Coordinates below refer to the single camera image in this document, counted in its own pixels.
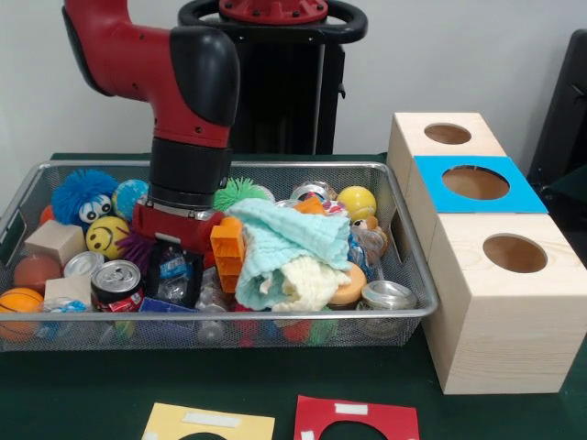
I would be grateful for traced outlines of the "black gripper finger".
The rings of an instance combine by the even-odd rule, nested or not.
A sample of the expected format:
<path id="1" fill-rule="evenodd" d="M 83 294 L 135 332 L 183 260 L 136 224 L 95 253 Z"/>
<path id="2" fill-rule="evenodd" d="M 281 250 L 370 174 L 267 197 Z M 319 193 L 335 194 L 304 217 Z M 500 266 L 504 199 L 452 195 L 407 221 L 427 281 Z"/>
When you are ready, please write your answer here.
<path id="1" fill-rule="evenodd" d="M 188 268 L 188 284 L 185 306 L 188 308 L 194 308 L 200 297 L 204 272 L 204 256 L 192 252 L 185 252 L 185 260 Z"/>
<path id="2" fill-rule="evenodd" d="M 146 295 L 150 298 L 156 298 L 158 296 L 162 256 L 163 244 L 161 241 L 157 241 L 150 252 L 149 265 L 146 272 Z"/>

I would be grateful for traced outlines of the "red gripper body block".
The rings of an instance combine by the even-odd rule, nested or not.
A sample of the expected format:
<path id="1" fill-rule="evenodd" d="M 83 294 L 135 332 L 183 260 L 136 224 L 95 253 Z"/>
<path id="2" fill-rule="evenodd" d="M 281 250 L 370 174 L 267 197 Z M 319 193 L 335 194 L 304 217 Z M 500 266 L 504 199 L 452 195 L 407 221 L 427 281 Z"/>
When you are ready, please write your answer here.
<path id="1" fill-rule="evenodd" d="M 170 208 L 147 198 L 133 208 L 132 225 L 141 236 L 180 245 L 182 249 L 204 255 L 212 250 L 210 236 L 224 214 L 214 209 L 195 211 Z"/>

